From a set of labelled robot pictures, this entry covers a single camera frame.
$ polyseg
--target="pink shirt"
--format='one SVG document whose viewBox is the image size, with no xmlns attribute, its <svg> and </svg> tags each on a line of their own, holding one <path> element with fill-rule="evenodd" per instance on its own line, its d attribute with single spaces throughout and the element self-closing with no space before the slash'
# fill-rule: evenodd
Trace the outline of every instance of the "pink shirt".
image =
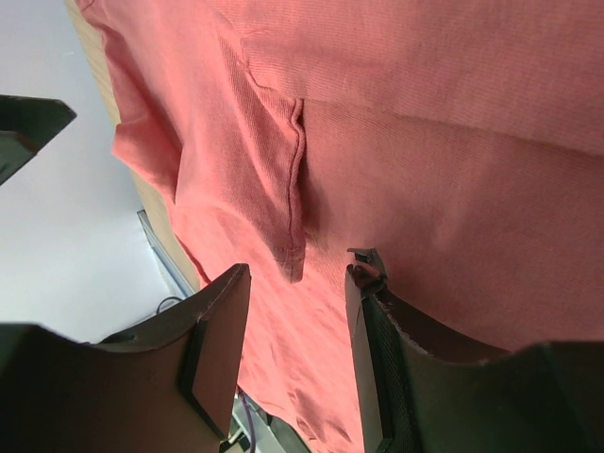
<svg viewBox="0 0 604 453">
<path fill-rule="evenodd" d="M 251 266 L 240 384 L 360 453 L 347 247 L 484 342 L 604 339 L 599 0 L 78 0 L 114 152 L 200 276 Z"/>
</svg>

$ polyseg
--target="wooden panel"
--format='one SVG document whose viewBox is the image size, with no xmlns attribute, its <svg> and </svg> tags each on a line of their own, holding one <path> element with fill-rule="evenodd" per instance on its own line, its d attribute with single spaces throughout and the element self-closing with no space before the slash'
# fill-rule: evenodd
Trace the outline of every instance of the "wooden panel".
<svg viewBox="0 0 604 453">
<path fill-rule="evenodd" d="M 75 31 L 84 48 L 86 59 L 91 66 L 92 74 L 96 79 L 105 106 L 107 107 L 109 118 L 114 125 L 117 125 L 120 122 L 120 114 L 117 105 L 115 104 L 115 98 L 113 97 L 113 90 L 111 88 L 105 54 L 103 53 L 101 37 L 99 33 L 82 18 L 74 0 L 65 0 L 65 4 L 69 11 L 69 15 L 72 18 L 72 22 L 74 23 Z M 187 278 L 193 289 L 197 291 L 199 289 L 197 273 L 172 231 L 168 212 L 161 196 L 138 175 L 132 172 L 132 176 L 137 191 L 141 196 L 144 210 L 149 217 L 151 227 L 153 227 L 159 241 L 170 257 L 172 257 L 178 266 L 178 269 L 180 269 L 180 272 Z"/>
</svg>

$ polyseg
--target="wall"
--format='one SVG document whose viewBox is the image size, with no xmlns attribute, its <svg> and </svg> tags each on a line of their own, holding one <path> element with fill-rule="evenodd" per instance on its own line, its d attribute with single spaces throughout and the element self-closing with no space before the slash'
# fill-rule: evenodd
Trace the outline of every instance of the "wall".
<svg viewBox="0 0 604 453">
<path fill-rule="evenodd" d="M 168 289 L 62 2 L 3 2 L 0 61 L 0 93 L 58 98 L 78 115 L 0 187 L 0 321 L 99 340 L 151 312 Z"/>
</svg>

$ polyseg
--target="cable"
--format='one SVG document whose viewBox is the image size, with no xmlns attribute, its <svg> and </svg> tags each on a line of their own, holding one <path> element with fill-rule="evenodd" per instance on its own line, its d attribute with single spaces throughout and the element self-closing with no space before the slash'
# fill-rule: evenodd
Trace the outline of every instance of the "cable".
<svg viewBox="0 0 604 453">
<path fill-rule="evenodd" d="M 161 302 L 159 302 L 158 309 L 155 310 L 155 314 L 160 314 L 161 313 L 161 306 L 164 303 L 169 302 L 171 300 L 175 300 L 176 302 L 182 302 L 182 299 L 180 297 L 176 297 L 175 295 L 171 295 L 170 297 L 166 297 Z"/>
<path fill-rule="evenodd" d="M 254 421 L 252 420 L 252 410 L 247 400 L 247 395 L 239 385 L 237 386 L 237 395 L 242 399 L 245 418 L 247 418 L 247 424 L 249 425 L 249 453 L 256 453 L 256 430 L 254 429 Z"/>
</svg>

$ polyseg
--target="purple cable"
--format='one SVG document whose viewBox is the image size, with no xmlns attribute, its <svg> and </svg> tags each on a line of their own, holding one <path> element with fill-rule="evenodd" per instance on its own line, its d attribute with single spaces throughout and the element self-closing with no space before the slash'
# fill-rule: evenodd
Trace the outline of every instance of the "purple cable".
<svg viewBox="0 0 604 453">
<path fill-rule="evenodd" d="M 247 401 L 247 396 L 241 387 L 237 388 L 237 394 L 239 395 L 239 398 L 242 399 L 247 425 L 249 425 L 249 453 L 256 453 L 256 431 L 254 430 L 254 422 L 252 421 L 252 411 L 249 407 L 249 401 Z"/>
</svg>

